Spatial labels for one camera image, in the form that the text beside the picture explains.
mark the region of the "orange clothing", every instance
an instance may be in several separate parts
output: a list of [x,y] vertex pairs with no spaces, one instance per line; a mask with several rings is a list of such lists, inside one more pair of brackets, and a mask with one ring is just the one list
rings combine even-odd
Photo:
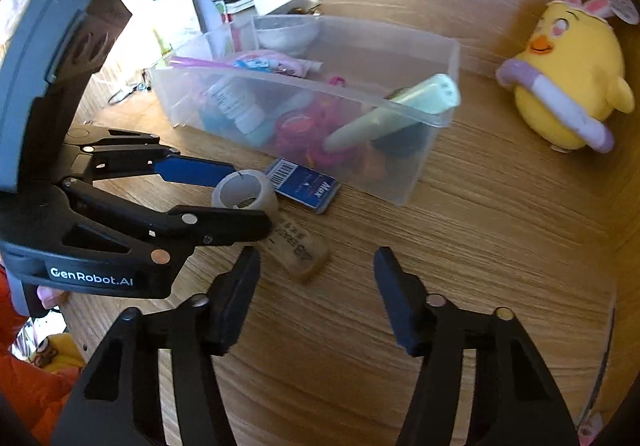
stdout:
[[0,392],[37,441],[48,446],[80,368],[52,374],[12,356],[9,348],[25,321],[14,311],[6,275],[0,267]]

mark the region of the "storage container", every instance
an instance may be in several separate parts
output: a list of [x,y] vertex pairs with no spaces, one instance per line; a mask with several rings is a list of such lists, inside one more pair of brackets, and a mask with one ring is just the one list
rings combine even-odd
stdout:
[[[322,67],[299,78],[171,63],[257,48]],[[334,16],[263,16],[193,39],[158,62],[151,76],[174,126],[205,130],[403,204],[453,108],[427,114],[385,98],[437,73],[457,80],[459,60],[457,41],[411,28]],[[382,110],[372,116],[374,109]],[[391,133],[374,130],[376,139],[325,151],[323,141],[332,132],[367,114],[366,122],[390,122]]]

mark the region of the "blue pack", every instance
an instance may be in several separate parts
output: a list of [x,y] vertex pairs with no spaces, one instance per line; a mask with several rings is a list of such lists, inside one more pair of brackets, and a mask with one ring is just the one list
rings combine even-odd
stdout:
[[316,214],[324,212],[341,186],[333,177],[281,158],[271,163],[266,174],[276,193],[304,204]]

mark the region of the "tape roll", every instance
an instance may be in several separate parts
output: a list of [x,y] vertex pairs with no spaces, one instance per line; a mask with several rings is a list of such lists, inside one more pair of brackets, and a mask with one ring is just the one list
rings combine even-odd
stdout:
[[215,208],[262,210],[271,222],[278,222],[278,198],[269,178],[261,171],[242,170],[227,175],[213,190]]

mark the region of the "yellow chick plush toy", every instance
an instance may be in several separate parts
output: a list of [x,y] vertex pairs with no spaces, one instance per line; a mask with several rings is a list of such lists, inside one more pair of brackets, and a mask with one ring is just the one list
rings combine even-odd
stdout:
[[613,136],[602,121],[614,109],[634,109],[620,44],[604,20],[614,14],[640,20],[630,0],[551,2],[526,49],[496,73],[503,86],[514,86],[524,121],[556,150],[609,152]]

